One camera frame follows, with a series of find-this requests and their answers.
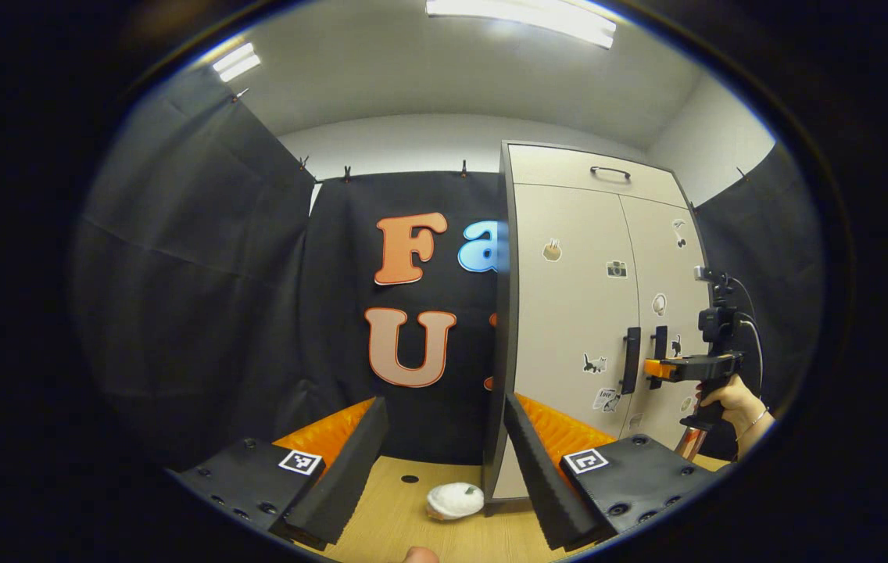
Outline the narrow ceiling light strip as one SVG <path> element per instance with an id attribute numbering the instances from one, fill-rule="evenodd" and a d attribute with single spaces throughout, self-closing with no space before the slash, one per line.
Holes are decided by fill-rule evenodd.
<path id="1" fill-rule="evenodd" d="M 212 69 L 223 82 L 228 83 L 261 64 L 262 61 L 256 53 L 254 45 L 245 43 L 217 60 L 212 65 Z"/>

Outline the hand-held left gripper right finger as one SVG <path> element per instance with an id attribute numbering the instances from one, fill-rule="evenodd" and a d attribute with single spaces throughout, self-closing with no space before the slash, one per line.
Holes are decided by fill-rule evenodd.
<path id="1" fill-rule="evenodd" d="M 647 435 L 606 441 L 520 393 L 505 393 L 504 424 L 542 533 L 573 551 L 630 536 L 707 492 L 718 473 Z"/>

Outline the cabinet door with camera sticker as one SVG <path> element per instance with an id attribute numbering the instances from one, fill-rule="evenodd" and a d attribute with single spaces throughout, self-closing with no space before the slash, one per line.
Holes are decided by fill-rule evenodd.
<path id="1" fill-rule="evenodd" d="M 514 186 L 517 356 L 514 391 L 619 437 L 626 336 L 639 325 L 634 264 L 618 195 Z"/>

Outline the black backdrop cloth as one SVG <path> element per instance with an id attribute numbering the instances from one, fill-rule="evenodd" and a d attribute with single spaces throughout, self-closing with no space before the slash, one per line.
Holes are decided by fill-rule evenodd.
<path id="1" fill-rule="evenodd" d="M 258 97 L 203 67 L 147 91 L 125 119 L 71 253 L 73 318 L 98 389 L 176 472 L 379 396 L 380 455 L 483 467 L 501 144 L 616 154 L 504 118 L 362 119 L 306 134 L 316 179 L 259 121 Z M 776 416 L 815 355 L 822 218 L 779 146 L 703 206 L 681 188 L 705 267 L 735 284 L 742 381 Z"/>

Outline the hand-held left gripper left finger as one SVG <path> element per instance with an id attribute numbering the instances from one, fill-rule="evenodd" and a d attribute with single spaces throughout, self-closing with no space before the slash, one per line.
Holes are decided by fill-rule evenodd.
<path id="1" fill-rule="evenodd" d="M 323 551 L 353 517 L 388 430 L 379 396 L 274 441 L 237 439 L 171 477 L 247 526 Z"/>

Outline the wide ceiling light panel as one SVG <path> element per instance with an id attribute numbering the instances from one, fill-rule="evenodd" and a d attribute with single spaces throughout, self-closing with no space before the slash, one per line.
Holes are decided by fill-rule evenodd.
<path id="1" fill-rule="evenodd" d="M 518 23 L 609 49 L 616 15 L 590 0 L 425 0 L 431 17 L 465 17 Z"/>

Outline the white round fuzzy object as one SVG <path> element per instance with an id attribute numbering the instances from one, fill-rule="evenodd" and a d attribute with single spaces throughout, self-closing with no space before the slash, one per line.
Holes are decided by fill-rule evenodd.
<path id="1" fill-rule="evenodd" d="M 455 521 L 479 513 L 485 495 L 470 483 L 447 483 L 436 486 L 426 496 L 426 515 L 437 521 Z"/>

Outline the cabinet door with lizard sticker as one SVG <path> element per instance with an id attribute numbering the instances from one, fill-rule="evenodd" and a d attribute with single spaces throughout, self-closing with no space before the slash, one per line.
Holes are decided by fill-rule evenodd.
<path id="1" fill-rule="evenodd" d="M 625 434 L 645 434 L 674 449 L 686 430 L 681 419 L 694 411 L 695 382 L 653 382 L 643 370 L 654 357 L 704 355 L 709 345 L 697 327 L 710 304 L 705 281 L 695 277 L 705 259 L 689 210 L 623 196 L 624 217 L 637 268 L 641 350 Z"/>

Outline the white double-door shoe cabinet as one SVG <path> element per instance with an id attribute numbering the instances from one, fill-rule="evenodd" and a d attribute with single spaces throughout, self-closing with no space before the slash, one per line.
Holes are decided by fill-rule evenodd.
<path id="1" fill-rule="evenodd" d="M 522 140 L 505 140 L 501 144 L 501 164 L 500 177 L 501 185 L 506 190 L 506 203 L 501 211 L 499 221 L 499 277 L 498 277 L 498 296 L 497 296 L 497 340 L 495 353 L 495 375 L 493 389 L 495 395 L 490 400 L 490 414 L 487 431 L 487 443 L 485 446 L 484 464 L 482 467 L 482 484 L 485 489 L 485 503 L 490 511 L 498 511 L 501 508 L 509 508 L 515 511 L 521 511 L 529 507 L 528 492 L 521 471 L 518 466 L 517 456 L 514 446 L 509 438 L 507 431 L 503 425 L 503 406 L 502 399 L 505 392 L 514 391 L 514 372 L 516 368 L 517 356 L 517 314 L 518 314 L 518 289 L 517 289 L 517 253 L 514 245 L 517 241 L 516 220 L 515 220 L 515 200 L 514 186 L 518 183 L 513 181 L 510 157 L 508 154 L 508 144 L 530 144 L 537 146 L 552 147 L 552 149 L 570 149 L 577 151 L 587 151 L 583 149 L 573 149 L 573 147 L 562 146 L 558 144 L 547 144 L 540 142 L 523 142 Z M 659 170 L 665 170 L 662 167 L 656 167 Z M 674 178 L 677 183 L 679 180 L 676 175 Z M 699 242 L 704 253 L 705 264 L 708 260 L 704 250 L 704 244 L 700 239 L 700 231 L 697 227 L 694 213 L 689 199 L 685 195 L 683 189 L 681 192 L 687 200 L 689 210 L 694 227 L 699 236 Z M 613 277 L 623 277 L 627 271 L 631 271 L 635 277 L 637 268 L 627 268 L 622 264 L 615 264 L 608 268 L 609 274 Z M 623 396 L 630 396 L 635 392 L 636 378 L 638 373 L 638 360 L 641 350 L 641 328 L 630 328 L 626 336 L 627 350 L 624 360 L 624 378 L 621 383 L 621 392 Z M 624 416 L 623 432 L 619 437 L 630 437 L 625 434 L 626 429 L 626 413 Z"/>

